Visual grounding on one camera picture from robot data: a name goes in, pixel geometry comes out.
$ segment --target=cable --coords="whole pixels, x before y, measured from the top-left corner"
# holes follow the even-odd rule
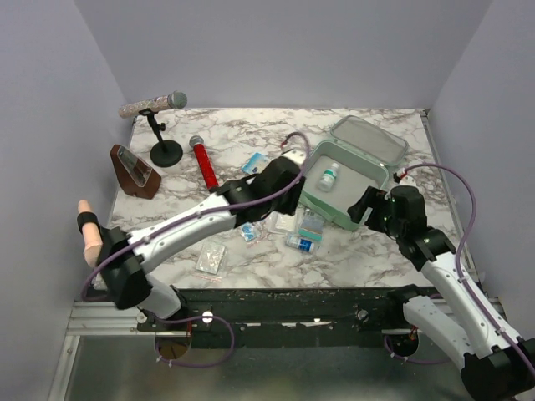
[[[505,338],[505,340],[511,345],[511,347],[517,352],[520,359],[526,364],[527,370],[530,372],[530,374],[533,376],[533,379],[535,379],[535,367],[532,365],[529,358],[524,354],[524,352],[518,347],[518,345],[514,342],[514,340],[506,333],[503,332],[502,326],[500,325],[499,321],[494,318],[494,316],[489,312],[489,310],[485,307],[483,302],[479,299],[474,289],[470,286],[467,280],[462,280],[462,278],[465,276],[462,272],[462,265],[461,265],[461,253],[462,250],[466,244],[466,240],[468,239],[468,236],[470,235],[471,229],[474,226],[474,223],[476,221],[476,214],[477,214],[477,203],[476,203],[476,195],[474,194],[473,189],[471,188],[470,184],[468,184],[468,181],[465,180],[465,178],[459,174],[457,171],[453,170],[450,167],[445,167],[444,165],[438,165],[437,163],[420,163],[418,165],[412,165],[407,168],[405,168],[405,173],[400,176],[401,179],[406,177],[407,173],[409,171],[414,169],[419,169],[421,167],[436,167],[437,169],[441,169],[444,171],[447,171],[451,174],[453,174],[455,177],[457,177],[462,184],[466,187],[466,190],[468,190],[468,194],[470,195],[471,199],[471,216],[470,220],[468,221],[468,226],[466,226],[465,233],[461,237],[461,241],[459,242],[459,246],[457,247],[457,251],[455,254],[455,265],[457,269],[457,275],[461,279],[462,285],[470,294],[470,297],[472,300],[476,303],[476,305],[479,307],[481,312],[485,315],[485,317],[491,322],[492,326]]]
[[[231,334],[231,345],[229,346],[229,348],[225,352],[225,354],[221,358],[217,359],[215,362],[188,363],[188,362],[180,362],[180,361],[177,361],[175,359],[165,359],[160,355],[160,351],[158,350],[158,344],[157,344],[157,342],[155,342],[155,350],[159,354],[159,357],[156,360],[157,362],[163,361],[163,362],[169,364],[169,366],[175,365],[175,366],[181,366],[183,368],[212,368],[214,366],[219,365],[220,363],[225,362],[234,353],[234,344],[236,342],[236,338],[234,337],[234,331],[232,330],[231,324],[229,322],[227,322],[225,319],[223,319],[222,317],[218,317],[218,316],[210,316],[210,317],[194,316],[194,317],[188,317],[188,318],[180,319],[180,320],[165,320],[165,319],[160,319],[159,317],[157,317],[156,315],[153,314],[153,318],[155,320],[157,320],[158,322],[163,322],[163,323],[167,323],[167,324],[182,324],[182,323],[194,322],[196,320],[202,320],[202,319],[214,319],[214,320],[217,320],[217,321],[223,323],[225,325],[225,327],[228,329],[228,332]]]
[[[296,185],[301,180],[301,178],[303,178],[305,162],[308,160],[308,157],[310,156],[310,143],[308,142],[307,137],[305,135],[301,134],[300,132],[292,132],[291,134],[289,134],[286,137],[286,139],[283,141],[282,146],[287,144],[288,140],[290,138],[292,138],[293,136],[299,136],[299,137],[301,137],[303,139],[304,144],[305,144],[306,157],[305,157],[305,160],[304,160],[303,164],[301,165],[301,170],[299,171],[298,175],[293,179],[292,182],[290,182],[288,185],[286,185],[281,190],[278,190],[274,194],[266,196],[266,197],[264,197],[262,199],[251,200],[249,202],[243,202],[243,203],[236,203],[235,205],[212,207],[211,209],[206,209],[205,211],[200,211],[199,213],[191,213],[188,216],[184,216],[181,219],[178,219],[176,221],[173,221],[173,222],[169,223],[166,226],[161,227],[159,230],[153,231],[147,237],[141,238],[140,240],[129,244],[128,246],[124,247],[120,251],[117,251],[116,253],[108,256],[106,259],[104,259],[91,272],[91,274],[89,274],[89,276],[85,279],[84,284],[82,285],[82,293],[81,293],[82,300],[84,302],[102,301],[102,297],[87,297],[87,290],[88,290],[89,286],[91,285],[91,282],[93,281],[93,279],[100,272],[102,272],[116,258],[118,258],[119,256],[124,255],[127,252],[133,251],[135,248],[137,248],[138,246],[141,246],[142,244],[144,244],[146,242],[150,242],[151,240],[153,240],[154,238],[156,238],[160,234],[163,234],[164,232],[167,232],[167,231],[175,228],[176,226],[179,226],[180,224],[184,224],[185,222],[187,222],[189,220],[193,220],[193,219],[199,218],[200,216],[209,215],[211,213],[218,213],[220,211],[232,211],[232,210],[235,210],[235,209],[244,209],[246,207],[252,207],[252,206],[261,205],[262,203],[269,202],[269,201],[271,201],[271,200],[273,200],[273,199],[275,199],[275,198],[277,198],[277,197],[279,197],[281,195],[284,195],[286,192],[288,192],[290,189],[292,189],[292,187],[294,185]]]
[[[400,361],[407,362],[407,363],[413,363],[414,365],[441,365],[443,363],[451,362],[451,360],[448,359],[437,359],[436,361],[425,361],[421,359],[415,359],[415,358],[409,358],[409,357],[402,357],[401,355],[398,355],[394,352],[392,349],[392,340],[389,336],[385,336],[385,339],[383,341],[383,345],[385,346],[385,349],[390,354],[391,358],[399,359]]]

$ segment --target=gray backdrop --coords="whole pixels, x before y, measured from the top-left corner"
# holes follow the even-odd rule
[[[430,107],[490,0],[75,0],[129,101]]]
[[[85,197],[107,219],[108,153],[130,122],[72,1],[2,2],[0,36],[0,398],[44,400],[89,273],[76,206]]]
[[[432,108],[442,162],[466,176],[479,215],[470,239],[485,287],[535,336],[535,2],[495,1]],[[468,220],[470,201],[451,179]]]

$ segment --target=bottle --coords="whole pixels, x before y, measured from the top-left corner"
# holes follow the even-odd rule
[[[333,189],[336,176],[338,175],[338,163],[333,163],[322,175],[321,180],[318,181],[318,188],[323,192],[329,192]]]
[[[313,253],[316,250],[316,244],[314,244],[312,241],[305,240],[304,238],[294,234],[290,234],[288,238],[286,238],[286,245],[307,253]]]

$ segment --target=gray floor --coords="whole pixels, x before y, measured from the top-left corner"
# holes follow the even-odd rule
[[[207,362],[219,350],[192,350]],[[422,338],[420,358],[441,358]],[[82,340],[70,401],[360,401],[471,399],[453,364],[422,367],[389,358],[382,348],[240,349],[209,369],[156,364],[152,338]]]

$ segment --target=black microphone stand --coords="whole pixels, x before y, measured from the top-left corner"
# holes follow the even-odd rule
[[[150,150],[150,159],[158,167],[171,167],[182,159],[184,151],[174,140],[163,140],[161,138],[161,131],[166,130],[166,125],[164,123],[158,124],[155,118],[156,113],[158,112],[152,111],[151,109],[140,111],[140,115],[147,118],[152,132],[154,132],[154,135],[158,139],[158,143]]]

